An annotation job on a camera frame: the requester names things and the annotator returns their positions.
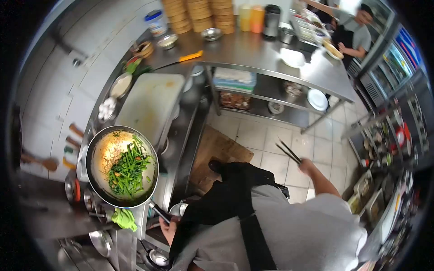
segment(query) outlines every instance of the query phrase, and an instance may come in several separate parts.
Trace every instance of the stack of bamboo steamers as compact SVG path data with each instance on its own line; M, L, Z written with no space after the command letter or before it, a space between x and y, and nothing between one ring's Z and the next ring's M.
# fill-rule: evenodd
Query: stack of bamboo steamers
M183 0L162 0L162 2L172 30L177 34L190 31L191 21Z
M214 27L214 23L223 34L234 32L232 0L162 0L162 2L171 27L177 34L185 33L191 28L199 33Z

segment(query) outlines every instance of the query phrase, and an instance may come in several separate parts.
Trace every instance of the cutting board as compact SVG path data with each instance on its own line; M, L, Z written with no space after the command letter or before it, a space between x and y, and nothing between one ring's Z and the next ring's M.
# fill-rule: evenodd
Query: cutting board
M131 88L115 124L136 129L156 147L184 82L180 74L142 74Z
M252 158L253 153L251 151L206 125L194 159L190 182L196 185L201 192L206 193L213 186L214 181L219 178L219 174L209 168L208 162L210 160L225 163L250 162Z

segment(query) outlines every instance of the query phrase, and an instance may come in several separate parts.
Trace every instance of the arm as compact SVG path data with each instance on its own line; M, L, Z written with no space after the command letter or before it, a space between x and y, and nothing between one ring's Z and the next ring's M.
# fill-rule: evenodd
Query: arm
M337 197L341 197L334 185L324 177L324 175L316 168L316 166L309 159L302 159L300 164L300 170L312 179L313 187L315 188L315 194L332 194Z
M327 13L330 16L333 16L333 8L332 7L323 5L321 3L318 3L318 2L315 2L315 1L312 1L312 0L301 0L301 1L305 2L308 5L311 5L314 8L317 8L319 10L324 11L325 13Z
M349 56L355 56L355 57L358 57L358 58L364 58L365 57L366 50L361 45L358 47L357 50L354 50L354 49L351 49L351 48L346 48L345 45L342 42L340 42L338 44L338 46L339 46L339 51L342 54L347 54Z

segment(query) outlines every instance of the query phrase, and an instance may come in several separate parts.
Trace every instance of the stir-fried vegetables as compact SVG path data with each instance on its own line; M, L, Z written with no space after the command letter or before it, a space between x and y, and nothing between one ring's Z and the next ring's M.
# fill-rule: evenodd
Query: stir-fried vegetables
M151 157L143 155L143 142L133 135L133 143L127 146L127 151L121 154L121 158L112 166L108 172L108 184L117 195L133 195L143 191L142 171L147 169Z

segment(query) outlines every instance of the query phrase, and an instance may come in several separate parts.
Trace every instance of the pan handle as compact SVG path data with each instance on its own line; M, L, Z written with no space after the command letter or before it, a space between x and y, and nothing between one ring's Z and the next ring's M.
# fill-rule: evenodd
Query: pan handle
M154 210L165 222L170 224L170 219L172 218L171 214L166 213L161 209L152 199L149 200L149 206Z

